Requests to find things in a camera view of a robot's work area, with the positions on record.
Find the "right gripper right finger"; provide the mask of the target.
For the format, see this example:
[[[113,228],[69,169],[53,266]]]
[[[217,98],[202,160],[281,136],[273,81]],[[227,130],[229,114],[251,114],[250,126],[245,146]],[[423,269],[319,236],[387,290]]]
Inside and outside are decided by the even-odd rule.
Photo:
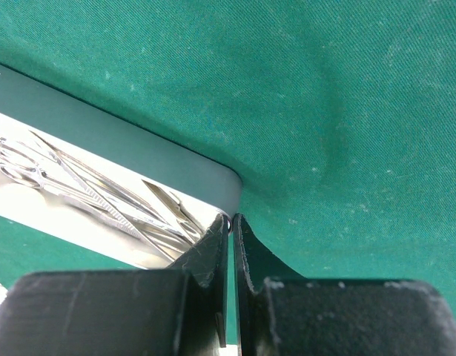
[[[240,355],[456,355],[456,320],[420,280],[307,278],[233,222]]]

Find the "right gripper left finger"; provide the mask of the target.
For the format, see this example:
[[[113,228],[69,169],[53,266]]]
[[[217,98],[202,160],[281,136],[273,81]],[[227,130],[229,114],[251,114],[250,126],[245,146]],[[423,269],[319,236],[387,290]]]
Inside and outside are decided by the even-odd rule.
[[[0,355],[218,355],[230,223],[166,268],[36,272],[0,307]]]

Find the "short tweezers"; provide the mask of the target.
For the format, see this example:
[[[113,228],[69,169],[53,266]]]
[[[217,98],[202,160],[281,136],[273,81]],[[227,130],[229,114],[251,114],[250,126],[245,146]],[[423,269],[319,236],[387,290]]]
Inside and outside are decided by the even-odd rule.
[[[35,131],[30,132],[38,145],[68,174],[96,204],[122,224],[133,221],[168,225],[168,222],[145,199],[90,167],[80,159],[57,148]]]

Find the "metal instrument tray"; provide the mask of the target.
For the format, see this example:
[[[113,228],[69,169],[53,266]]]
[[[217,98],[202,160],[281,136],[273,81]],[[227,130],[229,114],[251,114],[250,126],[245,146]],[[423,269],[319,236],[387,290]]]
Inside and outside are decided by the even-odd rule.
[[[171,223],[143,180],[177,195],[205,232],[218,216],[231,225],[239,207],[242,181],[230,168],[0,65],[0,139],[37,149],[31,131],[138,194]],[[167,266],[198,242],[174,243],[175,251],[153,246],[1,173],[0,216],[139,268]]]

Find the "green surgical drape cloth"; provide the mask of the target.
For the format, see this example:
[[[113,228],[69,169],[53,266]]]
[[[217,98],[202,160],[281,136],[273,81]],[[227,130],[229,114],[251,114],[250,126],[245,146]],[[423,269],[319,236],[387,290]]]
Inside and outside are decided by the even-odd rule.
[[[234,169],[300,272],[456,318],[456,1],[0,1],[0,62]]]

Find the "silver surgical scissors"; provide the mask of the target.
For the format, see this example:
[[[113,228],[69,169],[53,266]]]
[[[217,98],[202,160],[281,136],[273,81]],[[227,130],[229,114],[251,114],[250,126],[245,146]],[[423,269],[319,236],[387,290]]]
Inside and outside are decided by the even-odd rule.
[[[199,241],[205,234],[205,229],[195,216],[183,205],[177,195],[170,190],[160,187],[152,182],[143,180],[147,188],[156,198],[170,211],[170,215],[176,220],[176,225],[181,228],[190,244]]]

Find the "silver hemostat forceps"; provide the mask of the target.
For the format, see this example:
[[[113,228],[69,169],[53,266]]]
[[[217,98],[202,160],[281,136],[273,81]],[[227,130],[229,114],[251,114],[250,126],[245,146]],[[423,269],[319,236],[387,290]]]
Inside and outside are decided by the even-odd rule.
[[[169,222],[152,204],[49,142],[39,140],[37,146],[0,139],[0,173],[59,196],[104,224],[156,247],[175,251],[174,243],[193,245],[202,236],[186,218]]]

